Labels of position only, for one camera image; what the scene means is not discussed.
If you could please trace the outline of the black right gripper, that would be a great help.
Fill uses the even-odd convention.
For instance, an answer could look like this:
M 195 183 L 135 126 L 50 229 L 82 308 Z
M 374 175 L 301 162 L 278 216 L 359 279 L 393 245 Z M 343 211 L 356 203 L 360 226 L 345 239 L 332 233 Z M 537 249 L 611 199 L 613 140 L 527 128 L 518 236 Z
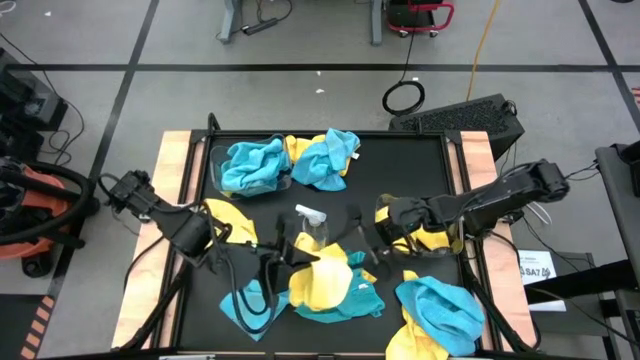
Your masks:
M 388 204 L 387 231 L 389 233 L 413 232 L 423 229 L 428 232 L 444 230 L 444 219 L 440 202 L 443 195 L 429 198 L 399 197 Z M 362 211 L 355 204 L 347 206 L 347 223 L 343 235 L 364 236 Z M 389 248 L 383 242 L 373 224 L 366 227 L 366 242 L 369 247 L 369 269 L 373 274 L 391 274 L 392 263 Z

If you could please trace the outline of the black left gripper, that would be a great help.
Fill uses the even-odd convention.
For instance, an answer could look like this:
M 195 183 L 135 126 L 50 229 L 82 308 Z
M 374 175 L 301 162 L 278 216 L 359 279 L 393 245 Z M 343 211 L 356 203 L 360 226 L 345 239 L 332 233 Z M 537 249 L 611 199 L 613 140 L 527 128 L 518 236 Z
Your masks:
M 264 290 L 270 290 L 272 293 L 288 290 L 294 265 L 309 266 L 312 262 L 319 260 L 318 256 L 293 247 L 291 240 L 295 238 L 295 230 L 293 217 L 281 213 L 276 221 L 276 242 L 259 246 L 259 282 Z

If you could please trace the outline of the clear spray bottle white trigger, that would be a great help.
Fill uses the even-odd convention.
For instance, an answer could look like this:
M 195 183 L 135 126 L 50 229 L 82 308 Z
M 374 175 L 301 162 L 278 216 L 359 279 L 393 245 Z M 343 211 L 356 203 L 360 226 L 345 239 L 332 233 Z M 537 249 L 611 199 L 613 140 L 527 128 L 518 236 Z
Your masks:
M 326 246 L 329 237 L 327 215 L 324 212 L 297 204 L 295 211 L 302 220 L 302 231 L 310 235 L 319 248 Z

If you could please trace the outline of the black table mat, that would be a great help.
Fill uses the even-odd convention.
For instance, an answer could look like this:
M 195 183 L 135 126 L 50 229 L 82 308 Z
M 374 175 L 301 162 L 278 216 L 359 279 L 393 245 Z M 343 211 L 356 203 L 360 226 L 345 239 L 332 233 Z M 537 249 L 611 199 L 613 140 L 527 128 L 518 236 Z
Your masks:
M 295 226 L 301 224 L 294 212 L 297 204 L 325 212 L 330 234 L 337 236 L 347 224 L 350 204 L 360 207 L 364 226 L 371 227 L 375 203 L 382 194 L 430 197 L 452 192 L 441 138 L 363 138 L 361 142 L 360 156 L 350 165 L 347 187 L 341 192 L 318 191 L 293 183 L 285 190 L 241 198 L 233 204 L 253 220 L 260 241 L 272 242 L 279 214 L 288 213 Z M 191 275 L 185 297 L 178 345 L 183 350 L 213 352 L 383 353 L 404 324 L 395 289 L 405 269 L 452 285 L 463 283 L 459 261 L 454 256 L 408 259 L 392 270 L 375 271 L 375 290 L 385 303 L 381 316 L 323 324 L 305 319 L 287 307 L 259 341 L 245 334 L 219 308 L 230 291 L 227 276 L 197 269 Z

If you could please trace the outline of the clear plastic basket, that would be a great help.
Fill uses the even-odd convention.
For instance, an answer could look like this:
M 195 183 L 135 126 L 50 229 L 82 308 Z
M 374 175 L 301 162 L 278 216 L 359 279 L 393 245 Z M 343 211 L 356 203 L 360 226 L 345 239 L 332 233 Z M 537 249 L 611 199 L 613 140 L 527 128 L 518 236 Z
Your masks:
M 448 234 L 451 246 L 450 250 L 447 253 L 420 252 L 416 254 L 403 254 L 397 250 L 392 250 L 389 247 L 392 251 L 414 257 L 446 257 L 457 255 L 463 250 L 464 241 L 461 239 L 460 235 L 459 220 L 462 217 L 461 210 L 464 205 L 464 200 L 462 198 L 451 195 L 443 196 L 444 199 L 440 202 L 440 204 L 442 209 L 442 217 L 444 219 L 444 230 L 440 232 L 446 232 Z M 376 202 L 376 210 L 382 208 L 383 206 L 388 206 L 389 202 L 394 198 L 399 197 L 392 196 L 391 194 L 380 195 Z
M 260 140 L 256 140 L 256 141 L 239 141 L 239 142 L 257 142 L 257 143 L 261 143 L 262 141 L 267 140 L 269 138 L 260 139 Z M 226 197 L 228 197 L 230 199 L 248 198 L 248 197 L 254 197 L 254 196 L 258 196 L 258 195 L 262 195 L 262 194 L 266 194 L 266 193 L 271 193 L 271 192 L 284 191 L 284 190 L 288 189 L 291 186 L 292 179 L 290 177 L 290 171 L 291 171 L 291 169 L 293 167 L 292 164 L 291 164 L 291 168 L 290 168 L 289 171 L 280 172 L 279 173 L 279 176 L 278 176 L 278 187 L 277 187 L 277 189 L 275 191 L 264 192 L 264 193 L 260 193 L 260 194 L 253 195 L 253 196 L 243 196 L 241 194 L 236 194 L 236 193 L 231 193 L 231 192 L 224 191 L 221 188 L 221 175 L 222 175 L 221 165 L 225 161 L 230 159 L 230 157 L 227 155 L 227 151 L 229 150 L 229 148 L 232 145 L 230 145 L 230 146 L 216 145 L 209 152 L 210 175 L 212 177 L 214 188 L 216 190 L 218 190 L 219 192 L 221 192 L 224 196 L 226 196 Z

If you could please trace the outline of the black perforated computer case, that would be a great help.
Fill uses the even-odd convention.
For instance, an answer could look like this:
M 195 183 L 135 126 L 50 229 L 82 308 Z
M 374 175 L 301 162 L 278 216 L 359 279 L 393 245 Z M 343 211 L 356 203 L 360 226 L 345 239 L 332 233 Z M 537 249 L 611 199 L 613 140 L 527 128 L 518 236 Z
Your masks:
M 525 133 L 517 107 L 502 94 L 393 118 L 390 130 L 414 133 L 484 131 L 498 160 Z

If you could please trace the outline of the white paper sign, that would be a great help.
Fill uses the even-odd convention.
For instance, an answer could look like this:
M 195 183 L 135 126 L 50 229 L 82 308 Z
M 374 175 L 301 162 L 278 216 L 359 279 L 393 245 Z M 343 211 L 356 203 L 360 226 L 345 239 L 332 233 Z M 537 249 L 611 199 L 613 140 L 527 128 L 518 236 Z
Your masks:
M 547 251 L 519 250 L 520 274 L 524 285 L 555 278 L 557 273 L 551 254 Z M 529 304 L 533 312 L 566 312 L 564 301 L 554 300 L 538 304 Z

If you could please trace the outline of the grey desk leg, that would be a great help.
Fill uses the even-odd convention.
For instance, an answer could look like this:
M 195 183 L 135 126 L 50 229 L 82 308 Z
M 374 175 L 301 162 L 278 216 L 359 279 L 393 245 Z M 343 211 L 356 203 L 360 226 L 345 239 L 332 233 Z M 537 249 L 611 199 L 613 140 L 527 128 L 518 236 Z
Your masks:
M 372 46 L 382 43 L 382 3 L 383 0 L 370 0 Z
M 222 44 L 229 44 L 237 32 L 236 26 L 241 22 L 243 0 L 223 0 L 223 3 L 224 18 L 216 38 Z

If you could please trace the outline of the black power strip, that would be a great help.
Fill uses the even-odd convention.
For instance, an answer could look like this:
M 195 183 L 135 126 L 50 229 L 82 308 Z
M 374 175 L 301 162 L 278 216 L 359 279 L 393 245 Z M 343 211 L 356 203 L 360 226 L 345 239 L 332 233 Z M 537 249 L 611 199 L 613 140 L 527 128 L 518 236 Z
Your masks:
M 251 36 L 251 35 L 254 35 L 254 34 L 259 33 L 261 31 L 264 31 L 266 29 L 269 29 L 269 28 L 277 25 L 278 23 L 279 23 L 279 19 L 278 18 L 271 18 L 271 19 L 259 22 L 259 23 L 255 24 L 255 25 L 246 25 L 246 26 L 241 28 L 241 31 L 245 35 Z

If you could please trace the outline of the red wheeled cart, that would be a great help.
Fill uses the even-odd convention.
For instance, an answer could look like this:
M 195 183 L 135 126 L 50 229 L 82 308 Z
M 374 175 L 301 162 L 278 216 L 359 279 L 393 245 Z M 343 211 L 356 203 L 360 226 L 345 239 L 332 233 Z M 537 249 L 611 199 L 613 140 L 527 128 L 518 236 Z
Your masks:
M 386 22 L 401 38 L 417 33 L 437 37 L 446 29 L 455 6 L 445 0 L 385 0 Z

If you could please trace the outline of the black stand beam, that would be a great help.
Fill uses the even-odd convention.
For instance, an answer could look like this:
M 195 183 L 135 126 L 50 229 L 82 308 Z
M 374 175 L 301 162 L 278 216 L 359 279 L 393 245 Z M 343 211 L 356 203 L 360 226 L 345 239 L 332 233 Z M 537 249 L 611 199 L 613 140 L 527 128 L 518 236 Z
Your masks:
M 629 344 L 633 360 L 640 360 L 640 279 L 628 260 L 576 268 L 528 284 L 525 293 L 531 305 L 558 300 L 571 307 L 568 315 L 547 322 L 553 330 L 598 336 L 613 360 L 620 359 L 618 337 Z

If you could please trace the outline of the grey side table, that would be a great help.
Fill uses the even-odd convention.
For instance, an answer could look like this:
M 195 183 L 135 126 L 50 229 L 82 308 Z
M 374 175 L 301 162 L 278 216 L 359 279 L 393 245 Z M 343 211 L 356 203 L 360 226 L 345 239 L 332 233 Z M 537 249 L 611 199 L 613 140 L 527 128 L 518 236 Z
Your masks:
M 612 147 L 599 147 L 595 155 L 627 258 L 640 283 L 640 197 L 633 192 L 630 166 Z

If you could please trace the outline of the orange shop vacuum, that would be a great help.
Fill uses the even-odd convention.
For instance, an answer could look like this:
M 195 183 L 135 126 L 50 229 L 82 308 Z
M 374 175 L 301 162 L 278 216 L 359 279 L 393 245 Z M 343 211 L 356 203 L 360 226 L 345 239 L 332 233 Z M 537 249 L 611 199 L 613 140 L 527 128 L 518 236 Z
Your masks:
M 68 201 L 2 178 L 3 175 L 15 174 L 63 188 L 62 183 L 50 175 L 36 172 L 14 158 L 0 157 L 0 237 L 41 225 L 69 208 Z M 53 246 L 54 242 L 44 235 L 28 236 L 14 243 L 0 243 L 0 260 L 20 259 L 26 276 L 43 277 L 52 268 Z

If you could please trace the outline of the black equipment box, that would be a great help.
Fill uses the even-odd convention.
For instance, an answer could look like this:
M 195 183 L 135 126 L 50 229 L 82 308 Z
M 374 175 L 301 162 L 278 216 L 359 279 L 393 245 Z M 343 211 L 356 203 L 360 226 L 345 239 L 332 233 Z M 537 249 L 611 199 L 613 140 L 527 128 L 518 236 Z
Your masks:
M 35 160 L 41 132 L 57 131 L 68 104 L 32 72 L 13 68 L 17 60 L 0 47 L 0 157 Z

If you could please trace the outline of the black aluminium table frame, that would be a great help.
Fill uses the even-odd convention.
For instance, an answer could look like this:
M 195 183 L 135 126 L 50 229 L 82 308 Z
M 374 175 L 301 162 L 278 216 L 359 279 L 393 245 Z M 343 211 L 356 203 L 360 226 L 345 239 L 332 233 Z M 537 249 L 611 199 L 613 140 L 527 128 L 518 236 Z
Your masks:
M 267 130 L 182 130 L 166 131 L 162 135 L 151 183 L 158 194 L 171 203 L 200 199 L 211 193 L 205 179 L 208 175 L 208 156 L 216 142 L 260 140 L 269 136 Z M 376 168 L 373 155 L 386 161 L 399 158 L 409 150 L 425 160 L 426 168 L 439 176 L 443 185 L 459 190 L 467 183 L 479 185 L 495 173 L 493 155 L 486 133 L 478 131 L 427 132 L 417 134 L 401 131 L 361 130 L 365 158 L 357 161 L 356 173 Z M 310 202 L 325 204 L 340 215 L 346 213 L 339 205 L 337 194 L 316 194 L 309 189 L 295 187 L 291 195 L 261 195 L 247 208 L 255 220 L 259 234 L 266 238 L 275 235 L 276 215 L 289 209 L 297 198 L 308 197 Z M 522 282 L 515 276 L 515 255 L 507 246 L 511 232 L 501 227 L 497 237 L 488 240 L 481 267 L 483 277 L 498 300 L 499 309 L 514 330 L 526 343 L 533 343 L 534 326 L 526 309 Z M 152 224 L 141 227 L 135 254 L 138 265 L 132 270 L 113 335 L 112 344 L 119 347 L 130 340 L 143 325 L 152 308 L 164 295 L 181 265 L 167 243 L 158 243 L 159 230 Z M 340 338 L 317 340 L 305 345 L 300 340 L 301 318 L 286 312 L 281 323 L 290 325 L 291 340 L 268 335 L 255 343 L 219 341 L 205 322 L 209 315 L 203 305 L 195 302 L 195 278 L 189 276 L 185 287 L 169 303 L 152 328 L 143 346 L 146 349 L 176 347 L 184 354 L 213 354 L 216 358 L 272 358 L 274 360 L 382 360 L 382 347 L 363 340 L 346 344 Z

